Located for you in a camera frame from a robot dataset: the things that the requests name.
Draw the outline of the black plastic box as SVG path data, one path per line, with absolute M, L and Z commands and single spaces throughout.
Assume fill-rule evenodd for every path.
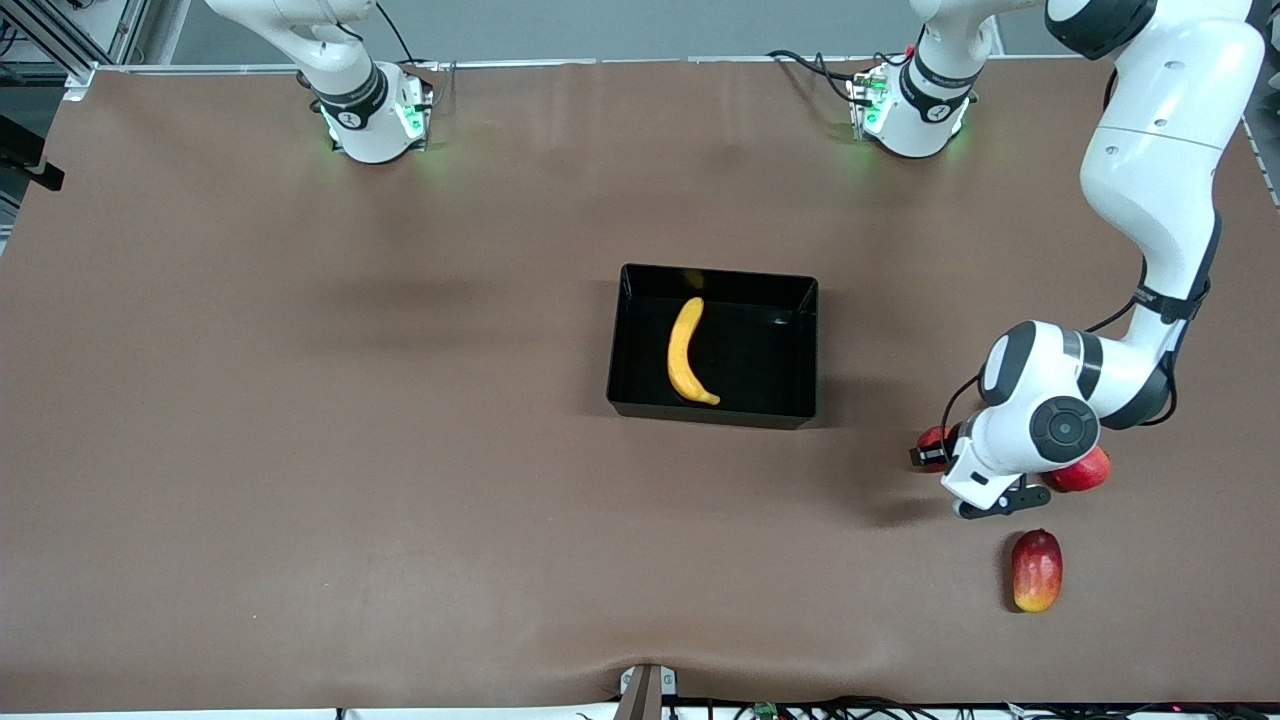
M 669 338 L 690 299 L 705 304 L 692 374 L 718 404 L 669 382 Z M 605 397 L 621 416 L 795 430 L 817 414 L 818 316 L 808 275 L 626 264 Z

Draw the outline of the yellow banana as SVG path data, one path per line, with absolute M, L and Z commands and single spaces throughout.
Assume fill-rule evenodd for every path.
M 666 368 L 669 383 L 681 398 L 716 406 L 721 397 L 705 388 L 690 363 L 690 346 L 704 309 L 705 301 L 701 297 L 687 300 L 680 309 L 668 338 Z

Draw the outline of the red round apple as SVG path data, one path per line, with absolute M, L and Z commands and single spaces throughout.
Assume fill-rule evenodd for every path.
M 1101 446 L 1092 448 L 1076 462 L 1052 471 L 1041 473 L 1039 477 L 1048 482 L 1050 487 L 1057 492 L 1085 492 L 1102 486 L 1112 473 L 1110 456 Z

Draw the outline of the red yellow mango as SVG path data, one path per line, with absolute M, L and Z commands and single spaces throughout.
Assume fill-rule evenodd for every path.
M 1044 612 L 1059 600 L 1064 560 L 1059 539 L 1044 529 L 1029 530 L 1015 542 L 1011 557 L 1012 602 L 1023 612 Z

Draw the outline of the brown table mat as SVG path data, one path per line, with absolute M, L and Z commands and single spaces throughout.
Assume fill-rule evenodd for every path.
M 1107 72 L 998 60 L 904 161 L 769 61 L 461 69 L 330 151 L 289 74 L 108 70 L 0 256 L 0 712 L 1280 700 L 1280 211 L 1238 135 L 1213 290 L 1112 478 L 965 521 L 908 448 L 1010 325 L 1089 325 Z M 795 430 L 621 416 L 636 263 L 819 283 Z M 1012 602 L 1044 529 L 1062 591 Z

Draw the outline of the black bracket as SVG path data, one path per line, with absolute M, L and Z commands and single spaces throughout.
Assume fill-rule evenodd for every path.
M 42 136 L 0 114 L 0 167 L 58 192 L 63 187 L 65 173 L 46 159 L 44 150 Z

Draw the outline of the aluminium frame profile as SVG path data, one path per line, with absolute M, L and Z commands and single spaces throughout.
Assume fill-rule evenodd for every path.
M 127 64 L 161 0 L 0 0 L 0 87 L 84 86 Z

